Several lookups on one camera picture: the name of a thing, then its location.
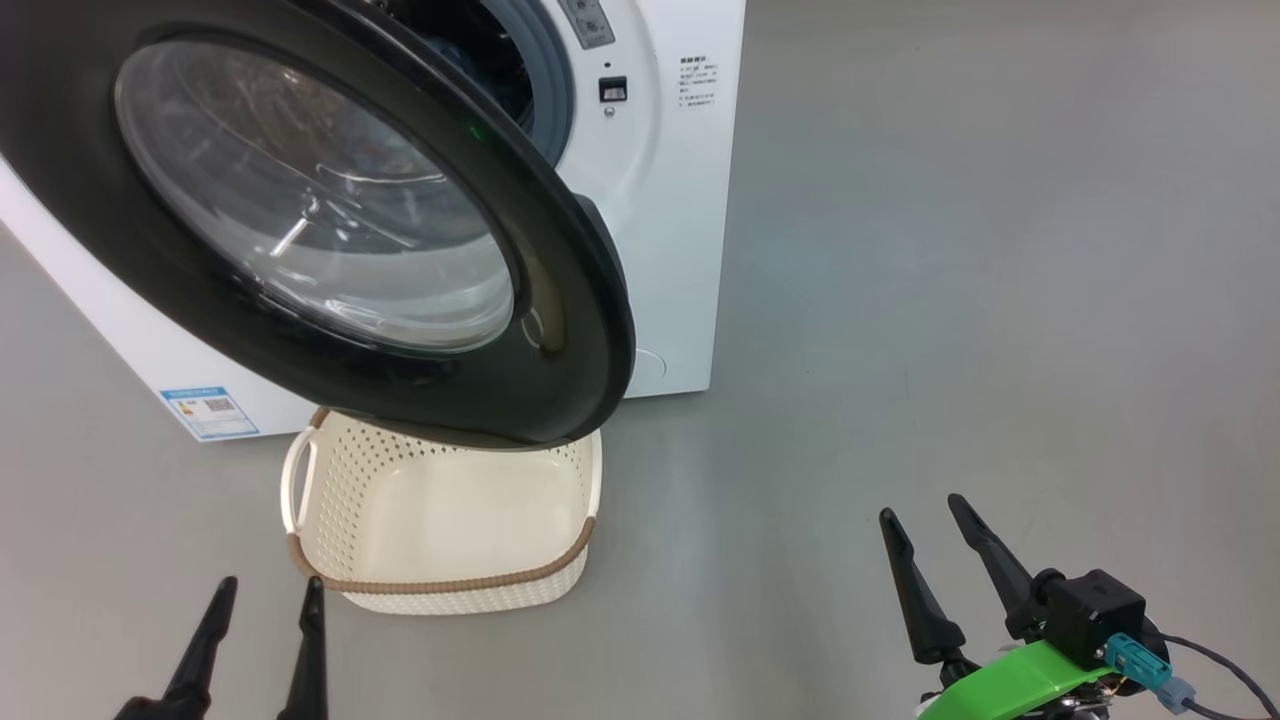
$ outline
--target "black cable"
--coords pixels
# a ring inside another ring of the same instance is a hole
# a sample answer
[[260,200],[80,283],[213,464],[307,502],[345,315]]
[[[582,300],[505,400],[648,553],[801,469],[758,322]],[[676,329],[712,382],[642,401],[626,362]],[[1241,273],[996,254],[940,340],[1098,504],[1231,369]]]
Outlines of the black cable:
[[[1240,682],[1244,683],[1244,685],[1247,688],[1249,688],[1249,692],[1252,692],[1254,696],[1257,696],[1258,701],[1262,702],[1262,707],[1266,708],[1267,715],[1270,715],[1272,720],[1280,720],[1280,710],[1276,708],[1276,703],[1271,702],[1271,698],[1267,697],[1267,693],[1266,693],[1266,691],[1262,689],[1262,685],[1260,685],[1257,683],[1257,680],[1254,680],[1253,678],[1251,678],[1249,674],[1245,673],[1244,670],[1242,670],[1240,666],[1236,665],[1235,662],[1231,662],[1230,660],[1228,660],[1222,655],[1220,655],[1217,652],[1213,652],[1212,650],[1210,650],[1210,648],[1207,648],[1207,647],[1204,647],[1204,646],[1202,646],[1199,643],[1192,642],[1192,641],[1189,641],[1187,638],[1180,638],[1178,635],[1166,635],[1164,633],[1143,633],[1143,634],[1144,635],[1157,637],[1157,638],[1165,641],[1166,643],[1180,644],[1183,647],[1194,650],[1196,652],[1203,655],[1204,657],[1208,657],[1213,662],[1217,662],[1222,667],[1226,667],[1228,670],[1231,671],[1233,675],[1235,675],[1236,678],[1239,678]],[[1197,710],[1197,707],[1202,707],[1202,706],[1194,706],[1193,707],[1194,703],[1184,703],[1184,705],[1187,705],[1187,707],[1189,710],[1193,710],[1196,712],[1199,712],[1201,715],[1204,715],[1204,717],[1217,716],[1216,720],[1228,720],[1228,719],[1231,717],[1230,715],[1222,715],[1221,712],[1213,712],[1212,710],[1207,710],[1207,708],[1203,708],[1204,712],[1202,712],[1201,710]],[[1206,715],[1206,712],[1213,712],[1213,716]]]
[[1219,712],[1216,710],[1210,710],[1203,705],[1196,702],[1194,700],[1184,700],[1183,707],[1190,710],[1201,717],[1208,717],[1208,720],[1263,720],[1260,717],[1236,717],[1235,715],[1228,715],[1225,712]]

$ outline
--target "label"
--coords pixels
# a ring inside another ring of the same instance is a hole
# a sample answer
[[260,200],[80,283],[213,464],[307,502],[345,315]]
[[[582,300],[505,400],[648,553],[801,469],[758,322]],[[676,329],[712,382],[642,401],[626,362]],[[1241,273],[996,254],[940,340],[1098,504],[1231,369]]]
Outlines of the label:
[[680,94],[676,104],[680,108],[700,108],[716,104],[716,90],[719,82],[719,65],[707,55],[691,55],[680,59]]
[[223,439],[259,434],[227,388],[195,387],[163,389],[160,396],[200,439]]

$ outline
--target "energy label sticker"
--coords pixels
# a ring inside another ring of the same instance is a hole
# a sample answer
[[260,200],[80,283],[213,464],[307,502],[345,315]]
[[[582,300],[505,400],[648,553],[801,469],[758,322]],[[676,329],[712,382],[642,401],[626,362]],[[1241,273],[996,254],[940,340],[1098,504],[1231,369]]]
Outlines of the energy label sticker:
[[223,439],[260,434],[244,411],[223,387],[163,389],[160,396],[200,439]]

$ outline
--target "green bracket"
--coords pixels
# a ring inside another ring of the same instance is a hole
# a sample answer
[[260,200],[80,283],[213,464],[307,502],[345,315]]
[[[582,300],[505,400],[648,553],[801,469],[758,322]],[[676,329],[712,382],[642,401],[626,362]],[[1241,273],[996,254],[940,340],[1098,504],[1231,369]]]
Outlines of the green bracket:
[[1011,720],[1108,673],[1080,670],[1053,646],[1034,642],[956,680],[920,720]]

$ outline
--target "white washing machine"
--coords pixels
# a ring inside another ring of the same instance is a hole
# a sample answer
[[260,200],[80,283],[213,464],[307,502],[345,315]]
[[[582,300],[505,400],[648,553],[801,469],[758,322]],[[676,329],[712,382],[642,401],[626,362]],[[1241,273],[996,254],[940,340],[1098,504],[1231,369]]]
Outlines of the white washing machine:
[[705,389],[744,0],[69,0],[0,219],[201,441],[480,447]]

